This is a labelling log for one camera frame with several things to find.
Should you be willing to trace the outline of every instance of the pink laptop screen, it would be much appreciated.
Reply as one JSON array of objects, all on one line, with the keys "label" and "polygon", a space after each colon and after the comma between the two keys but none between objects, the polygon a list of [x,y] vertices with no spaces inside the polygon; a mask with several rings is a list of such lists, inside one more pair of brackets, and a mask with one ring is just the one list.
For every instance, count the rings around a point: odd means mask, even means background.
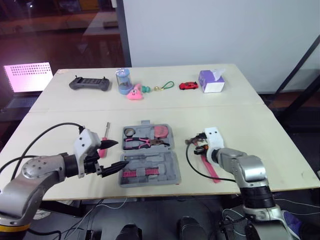
[{"label": "pink laptop screen", "polygon": [[53,78],[48,62],[4,66],[15,93],[43,91]]}]

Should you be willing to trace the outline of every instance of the blue shoe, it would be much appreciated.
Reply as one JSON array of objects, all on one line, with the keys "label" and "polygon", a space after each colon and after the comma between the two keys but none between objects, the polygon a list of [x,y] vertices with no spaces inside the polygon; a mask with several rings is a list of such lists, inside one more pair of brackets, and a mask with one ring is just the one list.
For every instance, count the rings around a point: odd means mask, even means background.
[{"label": "blue shoe", "polygon": [[291,214],[288,211],[282,210],[282,217],[284,221],[286,222],[286,225],[288,226],[289,232],[297,239],[300,240],[299,237],[299,229],[302,224],[302,222],[296,218],[293,214]]}]

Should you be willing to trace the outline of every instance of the glass wall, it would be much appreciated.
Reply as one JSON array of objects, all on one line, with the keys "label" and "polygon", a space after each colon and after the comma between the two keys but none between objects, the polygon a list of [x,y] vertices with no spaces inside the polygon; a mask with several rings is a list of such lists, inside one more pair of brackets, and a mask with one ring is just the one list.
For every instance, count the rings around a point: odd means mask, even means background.
[{"label": "glass wall", "polygon": [[11,89],[3,66],[49,62],[58,69],[124,67],[110,0],[0,0],[0,108]]}]

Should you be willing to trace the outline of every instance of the blue container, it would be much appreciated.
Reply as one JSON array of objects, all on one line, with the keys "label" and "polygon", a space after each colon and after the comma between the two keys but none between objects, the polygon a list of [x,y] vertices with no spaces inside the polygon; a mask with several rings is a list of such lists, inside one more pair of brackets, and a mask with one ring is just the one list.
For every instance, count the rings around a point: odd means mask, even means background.
[{"label": "blue container", "polygon": [[130,79],[130,72],[128,68],[118,68],[115,72],[116,80],[118,82],[119,92],[127,95],[134,88]]}]

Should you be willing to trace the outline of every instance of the black game controller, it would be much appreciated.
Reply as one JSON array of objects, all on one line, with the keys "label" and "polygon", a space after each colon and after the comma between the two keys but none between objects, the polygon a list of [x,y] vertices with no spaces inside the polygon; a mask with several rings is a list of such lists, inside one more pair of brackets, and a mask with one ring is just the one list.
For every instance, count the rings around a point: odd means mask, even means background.
[{"label": "black game controller", "polygon": [[100,89],[107,91],[109,88],[109,79],[103,77],[99,78],[83,78],[75,75],[75,79],[69,83],[69,87],[73,90],[77,89]]}]

